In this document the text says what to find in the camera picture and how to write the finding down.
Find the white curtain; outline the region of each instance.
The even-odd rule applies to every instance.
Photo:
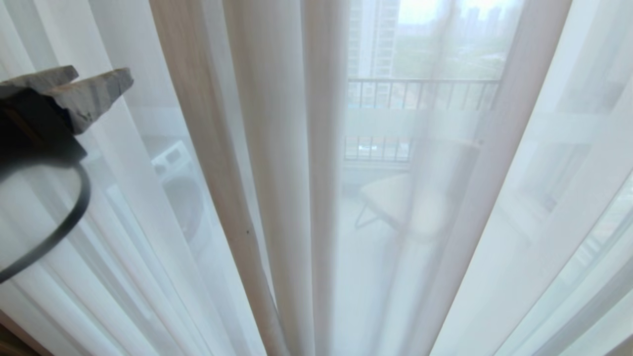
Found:
[[[0,80],[130,67],[88,211],[0,286],[55,355],[605,355],[633,334],[629,0],[4,0]],[[0,267],[74,204],[0,184]]]

